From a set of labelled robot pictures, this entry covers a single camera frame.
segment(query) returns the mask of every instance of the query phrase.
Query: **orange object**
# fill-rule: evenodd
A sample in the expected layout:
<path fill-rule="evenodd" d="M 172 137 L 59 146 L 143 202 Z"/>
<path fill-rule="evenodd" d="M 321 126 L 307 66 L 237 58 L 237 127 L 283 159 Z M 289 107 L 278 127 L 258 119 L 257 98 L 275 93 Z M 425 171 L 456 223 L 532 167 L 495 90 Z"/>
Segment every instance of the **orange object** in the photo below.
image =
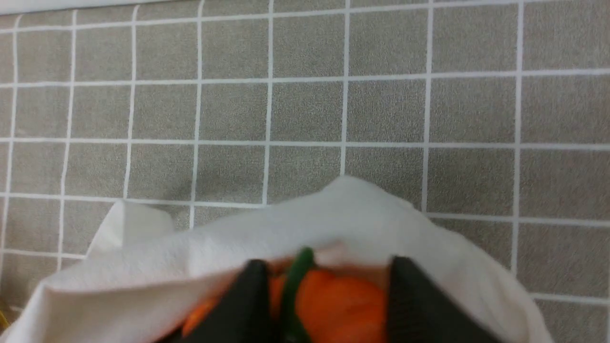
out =
<path fill-rule="evenodd" d="M 218 303 L 218 298 L 205 299 L 187 317 L 182 326 L 182 337 L 188 336 Z"/>
<path fill-rule="evenodd" d="M 295 311 L 313 343 L 386 341 L 386 297 L 360 278 L 310 271 L 299 286 Z"/>
<path fill-rule="evenodd" d="M 269 302 L 271 318 L 279 318 L 279 305 L 282 300 L 282 290 L 286 282 L 286 275 L 269 279 Z M 210 311 L 216 306 L 220 299 L 218 297 L 203 300 L 187 317 L 182 325 L 182 337 L 188 336 L 199 323 L 201 323 Z"/>

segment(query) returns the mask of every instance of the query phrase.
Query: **tile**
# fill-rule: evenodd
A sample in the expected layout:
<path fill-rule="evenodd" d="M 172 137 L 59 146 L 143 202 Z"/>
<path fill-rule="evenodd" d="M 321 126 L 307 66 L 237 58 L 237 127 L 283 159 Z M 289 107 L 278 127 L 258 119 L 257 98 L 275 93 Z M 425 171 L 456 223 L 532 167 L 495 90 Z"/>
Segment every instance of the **tile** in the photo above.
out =
<path fill-rule="evenodd" d="M 0 137 L 10 137 L 11 116 L 13 112 L 13 90 L 0 89 Z"/>
<path fill-rule="evenodd" d="M 66 137 L 69 106 L 69 87 L 19 88 L 15 137 Z"/>
<path fill-rule="evenodd" d="M 80 264 L 82 261 L 84 260 L 78 258 L 62 258 L 62 270 L 70 268 L 75 264 Z"/>
<path fill-rule="evenodd" d="M 138 20 L 195 18 L 200 0 L 166 1 L 140 5 Z"/>
<path fill-rule="evenodd" d="M 257 14 L 268 12 L 269 0 L 205 0 L 203 2 L 203 16 Z"/>
<path fill-rule="evenodd" d="M 523 78 L 522 142 L 610 143 L 610 76 Z"/>
<path fill-rule="evenodd" d="M 517 5 L 435 9 L 432 70 L 515 70 Z"/>
<path fill-rule="evenodd" d="M 112 205 L 113 203 L 66 200 L 63 209 L 62 251 L 68 254 L 86 254 L 93 236 Z"/>
<path fill-rule="evenodd" d="M 66 173 L 66 194 L 123 196 L 126 144 L 72 143 Z"/>
<path fill-rule="evenodd" d="M 131 21 L 134 6 L 108 6 L 92 9 L 79 9 L 76 15 L 77 24 L 112 23 Z"/>
<path fill-rule="evenodd" d="M 269 203 L 318 192 L 340 174 L 340 148 L 272 146 L 269 153 Z"/>
<path fill-rule="evenodd" d="M 265 140 L 267 84 L 209 84 L 201 89 L 199 139 Z"/>
<path fill-rule="evenodd" d="M 343 75 L 344 15 L 273 20 L 273 76 Z"/>
<path fill-rule="evenodd" d="M 65 148 L 64 143 L 15 143 L 11 192 L 59 194 Z"/>
<path fill-rule="evenodd" d="M 198 158 L 198 201 L 261 203 L 264 147 L 201 145 Z"/>
<path fill-rule="evenodd" d="M 427 10 L 352 14 L 350 75 L 425 73 L 427 22 Z"/>
<path fill-rule="evenodd" d="M 191 145 L 132 145 L 129 198 L 190 200 L 193 157 Z"/>
<path fill-rule="evenodd" d="M 19 27 L 69 26 L 72 25 L 72 10 L 26 13 L 19 20 Z"/>
<path fill-rule="evenodd" d="M 0 34 L 0 83 L 13 80 L 13 34 Z"/>
<path fill-rule="evenodd" d="M 190 228 L 190 206 L 152 205 L 152 207 L 169 213 L 176 231 L 188 231 Z"/>
<path fill-rule="evenodd" d="M 521 224 L 517 278 L 530 292 L 608 297 L 610 231 Z"/>
<path fill-rule="evenodd" d="M 72 138 L 126 139 L 130 86 L 74 88 Z"/>
<path fill-rule="evenodd" d="M 9 144 L 0 143 L 0 192 L 6 189 L 6 169 L 9 163 Z"/>
<path fill-rule="evenodd" d="M 17 14 L 0 15 L 0 29 L 11 29 L 15 27 L 15 20 L 17 17 Z"/>
<path fill-rule="evenodd" d="M 421 4 L 424 0 L 354 0 L 351 2 L 352 7 L 371 7 L 385 5 L 405 5 L 405 4 Z"/>
<path fill-rule="evenodd" d="M 245 208 L 213 208 L 208 206 L 195 207 L 195 226 L 203 226 L 223 217 L 253 211 Z"/>
<path fill-rule="evenodd" d="M 512 150 L 434 148 L 429 153 L 429 212 L 512 214 Z"/>
<path fill-rule="evenodd" d="M 362 178 L 421 208 L 423 150 L 347 148 L 345 173 Z"/>
<path fill-rule="evenodd" d="M 459 219 L 431 220 L 436 225 L 461 234 L 505 268 L 511 268 L 512 223 Z"/>
<path fill-rule="evenodd" d="M 271 139 L 340 141 L 343 109 L 341 82 L 273 85 Z"/>
<path fill-rule="evenodd" d="M 556 343 L 605 343 L 608 307 L 536 300 L 547 329 Z"/>
<path fill-rule="evenodd" d="M 131 80 L 131 27 L 76 31 L 77 81 Z"/>
<path fill-rule="evenodd" d="M 138 80 L 197 78 L 197 24 L 138 26 L 136 31 Z"/>
<path fill-rule="evenodd" d="M 515 141 L 515 78 L 433 79 L 431 142 Z"/>
<path fill-rule="evenodd" d="M 426 81 L 350 82 L 348 94 L 348 141 L 423 141 Z"/>
<path fill-rule="evenodd" d="M 4 254 L 2 259 L 2 294 L 10 306 L 25 307 L 38 282 L 57 270 L 57 258 Z"/>
<path fill-rule="evenodd" d="M 138 85 L 135 139 L 194 139 L 197 85 Z"/>
<path fill-rule="evenodd" d="M 273 3 L 274 12 L 302 12 L 317 10 L 344 9 L 345 0 L 310 0 L 292 1 L 277 0 Z"/>
<path fill-rule="evenodd" d="M 203 22 L 203 77 L 266 78 L 268 31 L 264 19 Z"/>
<path fill-rule="evenodd" d="M 17 40 L 19 82 L 70 80 L 70 31 L 20 32 Z"/>
<path fill-rule="evenodd" d="M 522 150 L 520 215 L 609 220 L 610 152 Z"/>
<path fill-rule="evenodd" d="M 525 5 L 523 69 L 610 67 L 609 16 L 608 1 Z"/>
<path fill-rule="evenodd" d="M 11 198 L 6 224 L 6 248 L 57 252 L 59 203 L 59 200 Z"/>

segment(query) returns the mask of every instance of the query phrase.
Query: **gray textured surface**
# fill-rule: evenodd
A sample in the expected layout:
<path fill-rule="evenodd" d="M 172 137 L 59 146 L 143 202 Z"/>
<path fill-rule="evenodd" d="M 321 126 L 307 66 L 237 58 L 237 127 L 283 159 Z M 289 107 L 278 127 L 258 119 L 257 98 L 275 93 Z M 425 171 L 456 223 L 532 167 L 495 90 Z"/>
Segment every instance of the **gray textured surface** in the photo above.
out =
<path fill-rule="evenodd" d="M 78 263 L 116 199 L 187 230 L 344 173 L 511 269 L 558 343 L 607 340 L 608 0 L 269 5 L 0 16 L 11 305 Z"/>

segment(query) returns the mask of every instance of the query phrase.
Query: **white grout line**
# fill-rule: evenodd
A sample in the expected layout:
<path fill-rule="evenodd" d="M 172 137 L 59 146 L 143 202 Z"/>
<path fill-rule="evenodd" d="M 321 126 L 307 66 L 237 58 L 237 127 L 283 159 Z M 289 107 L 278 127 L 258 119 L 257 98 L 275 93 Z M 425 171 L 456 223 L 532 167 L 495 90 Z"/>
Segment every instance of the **white grout line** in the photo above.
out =
<path fill-rule="evenodd" d="M 271 113 L 273 108 L 273 0 L 269 0 L 268 14 L 269 32 L 268 32 L 268 65 L 267 65 L 267 121 L 265 125 L 265 167 L 263 173 L 263 194 L 262 203 L 268 203 L 269 192 L 269 158 L 271 154 Z"/>
<path fill-rule="evenodd" d="M 610 266 L 608 267 L 608 297 L 610 297 Z M 608 322 L 606 324 L 606 343 L 610 343 L 610 306 L 608 306 Z"/>
<path fill-rule="evenodd" d="M 458 213 L 426 213 L 428 218 L 436 219 L 457 219 L 457 220 L 480 220 L 484 222 L 513 223 L 513 216 L 501 215 L 482 215 L 482 214 L 458 214 Z M 518 222 L 521 224 L 540 224 L 540 225 L 565 225 L 565 226 L 591 226 L 595 228 L 610 228 L 610 220 L 589 220 L 589 219 L 564 219 L 564 218 L 534 218 L 520 217 Z"/>
<path fill-rule="evenodd" d="M 396 75 L 354 75 L 345 76 L 317 76 L 311 78 L 272 78 L 275 84 L 286 82 L 341 82 L 347 81 L 391 81 L 391 80 L 426 80 L 433 79 L 456 79 L 456 78 L 514 78 L 520 74 L 525 77 L 530 76 L 603 76 L 610 75 L 610 68 L 597 69 L 557 69 L 557 70 L 525 70 L 519 73 L 516 70 L 509 71 L 456 71 L 450 73 L 431 73 L 429 76 L 424 74 L 396 74 Z M 249 78 L 249 79 L 191 79 L 191 80 L 123 80 L 123 81 L 77 81 L 77 87 L 96 87 L 110 85 L 182 85 L 182 84 L 264 84 L 268 83 L 269 78 Z M 22 82 L 17 83 L 19 88 L 34 87 L 69 87 L 70 82 Z M 14 83 L 0 84 L 0 88 L 13 88 Z"/>
<path fill-rule="evenodd" d="M 519 0 L 469 0 L 469 1 L 446 1 L 446 2 L 428 2 L 423 4 L 404 4 L 404 5 L 387 5 L 374 7 L 353 7 L 350 9 L 332 9 L 332 10 L 312 10 L 303 12 L 279 12 L 279 13 L 260 13 L 246 15 L 226 15 L 226 16 L 204 16 L 201 19 L 198 17 L 192 18 L 172 18 L 158 20 L 138 20 L 137 26 L 163 25 L 163 24 L 181 24 L 181 23 L 196 23 L 198 21 L 229 21 L 229 20 L 261 20 L 267 18 L 287 18 L 293 16 L 319 16 L 319 15 L 339 15 L 346 13 L 365 13 L 365 12 L 386 12 L 396 10 L 417 10 L 429 8 L 443 7 L 477 7 L 484 5 L 509 5 L 516 4 Z M 547 2 L 554 0 L 527 0 L 526 2 Z M 95 24 L 78 24 L 77 30 L 97 29 L 102 27 L 122 27 L 131 26 L 130 21 L 120 21 L 114 23 L 95 23 Z M 32 27 L 14 27 L 11 29 L 0 29 L 0 34 L 12 32 L 32 32 L 32 31 L 68 31 L 70 26 L 32 26 Z"/>
<path fill-rule="evenodd" d="M 203 4 L 201 0 L 197 7 L 197 18 L 203 16 Z M 201 21 L 197 21 L 197 80 L 203 78 L 203 46 L 202 46 Z M 188 228 L 195 227 L 195 205 L 197 197 L 197 173 L 199 171 L 199 128 L 201 127 L 201 83 L 197 84 L 197 104 L 195 106 L 195 143 L 193 144 L 193 176 L 191 180 L 191 205 L 188 207 Z"/>
<path fill-rule="evenodd" d="M 546 293 L 530 293 L 529 296 L 536 300 L 561 301 L 561 302 L 567 302 L 567 303 L 610 306 L 610 299 L 608 299 L 608 298 L 579 297 L 576 295 L 546 294 Z"/>
<path fill-rule="evenodd" d="M 45 251 L 28 251 L 28 250 L 17 250 L 17 249 L 5 249 L 5 254 L 23 255 L 23 256 L 39 256 L 39 257 L 51 257 L 51 258 L 73 258 L 73 259 L 85 259 L 85 255 L 78 254 L 66 254 L 66 253 L 49 253 Z"/>
<path fill-rule="evenodd" d="M 122 198 L 108 198 L 108 197 L 86 197 L 80 195 L 64 195 L 59 194 L 34 194 L 34 193 L 2 193 L 0 197 L 7 198 L 27 198 L 27 199 L 41 199 L 41 200 L 71 200 L 71 201 L 96 201 L 102 203 L 113 203 Z M 217 208 L 246 208 L 246 209 L 257 209 L 264 208 L 266 205 L 262 203 L 222 203 L 214 201 L 187 201 L 187 200 L 159 200 L 159 199 L 127 199 L 133 203 L 138 204 L 159 204 L 159 205 L 178 205 L 178 206 L 206 206 L 206 207 L 217 207 Z M 513 216 L 502 216 L 502 215 L 482 215 L 482 214 L 457 214 L 457 213 L 438 213 L 428 212 L 426 213 L 428 218 L 437 219 L 458 219 L 458 220 L 480 220 L 484 222 L 504 222 L 512 223 L 514 221 Z M 569 219 L 569 218 L 534 218 L 534 217 L 520 217 L 519 223 L 524 224 L 541 224 L 541 225 L 565 225 L 565 226 L 591 226 L 596 228 L 610 228 L 610 220 L 589 220 L 589 219 Z"/>
<path fill-rule="evenodd" d="M 515 78 L 515 154 L 514 154 L 514 182 L 512 190 L 512 242 L 511 242 L 511 273 L 517 274 L 517 249 L 519 247 L 519 201 L 521 187 L 521 89 L 523 70 L 523 0 L 519 2 L 517 14 L 517 77 Z"/>
<path fill-rule="evenodd" d="M 512 223 L 512 217 L 503 217 L 499 215 L 482 215 L 482 214 L 458 214 L 458 213 L 438 213 L 427 212 L 425 214 L 431 219 L 458 219 L 458 220 L 480 220 L 484 222 L 499 222 Z"/>
<path fill-rule="evenodd" d="M 127 126 L 127 157 L 125 160 L 125 178 L 123 179 L 123 198 L 126 199 L 129 194 L 129 176 L 131 175 L 131 147 L 134 142 L 134 112 L 135 112 L 135 80 L 137 78 L 137 44 L 136 44 L 136 27 L 135 21 L 138 15 L 140 5 L 134 6 L 134 11 L 131 13 L 131 91 L 129 93 L 129 124 Z"/>
<path fill-rule="evenodd" d="M 0 138 L 2 142 L 19 143 L 65 143 L 65 138 L 42 137 L 15 137 Z M 98 143 L 98 144 L 155 144 L 155 145 L 254 145 L 265 146 L 329 146 L 350 148 L 446 148 L 446 149 L 515 149 L 521 150 L 581 150 L 581 151 L 610 151 L 610 144 L 572 144 L 572 143 L 457 143 L 457 142 L 298 142 L 288 140 L 173 140 L 173 139 L 98 139 L 98 138 L 70 138 L 70 143 Z"/>
<path fill-rule="evenodd" d="M 23 14 L 20 14 L 15 19 L 15 27 L 19 26 L 19 22 L 21 21 L 21 17 Z M 17 85 L 19 80 L 19 69 L 18 69 L 18 53 L 17 53 L 17 33 L 13 33 L 13 84 Z M 8 223 L 9 217 L 9 194 L 10 194 L 10 183 L 11 176 L 13 170 L 13 147 L 15 142 L 13 138 L 15 137 L 15 126 L 16 126 L 16 118 L 17 118 L 17 86 L 13 87 L 13 99 L 11 104 L 11 113 L 10 113 L 10 140 L 9 140 L 9 152 L 7 153 L 7 162 L 6 162 L 6 181 L 5 181 L 5 194 L 4 194 L 4 208 L 2 209 L 2 232 L 0 233 L 0 250 L 4 251 L 4 245 L 6 241 L 6 226 Z M 4 254 L 0 255 L 0 284 L 2 280 L 2 268 L 4 266 Z"/>
<path fill-rule="evenodd" d="M 74 74 L 76 73 L 76 16 L 78 10 L 72 11 L 72 48 L 70 58 L 70 101 L 68 103 L 68 124 L 66 128 L 66 147 L 63 155 L 62 179 L 60 183 L 62 196 L 66 194 L 66 176 L 68 174 L 68 159 L 70 158 L 70 137 L 72 135 L 72 113 L 74 111 Z M 57 271 L 62 269 L 63 230 L 65 224 L 65 200 L 59 202 L 59 236 L 57 238 Z"/>
<path fill-rule="evenodd" d="M 350 13 L 351 0 L 345 0 L 345 33 L 343 35 L 343 107 L 341 110 L 341 164 L 339 174 L 345 175 L 345 155 L 347 150 L 347 110 L 350 90 Z"/>
<path fill-rule="evenodd" d="M 434 29 L 434 8 L 428 9 L 428 31 L 426 34 L 426 100 L 423 120 L 422 158 L 422 213 L 428 209 L 428 161 L 430 157 L 430 101 L 432 97 L 432 30 Z"/>

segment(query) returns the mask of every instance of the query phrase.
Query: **white towel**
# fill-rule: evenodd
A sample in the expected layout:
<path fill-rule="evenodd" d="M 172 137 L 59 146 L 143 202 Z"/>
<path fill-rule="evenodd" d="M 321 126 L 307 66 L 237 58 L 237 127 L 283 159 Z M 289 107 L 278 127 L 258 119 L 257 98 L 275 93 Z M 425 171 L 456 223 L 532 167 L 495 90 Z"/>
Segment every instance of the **white towel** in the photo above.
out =
<path fill-rule="evenodd" d="M 408 202 L 350 177 L 52 275 L 0 342 L 153 343 L 248 259 L 279 259 L 336 241 L 346 247 L 336 263 L 387 265 L 393 255 L 410 256 L 504 341 L 552 342 L 534 302 L 499 263 Z"/>

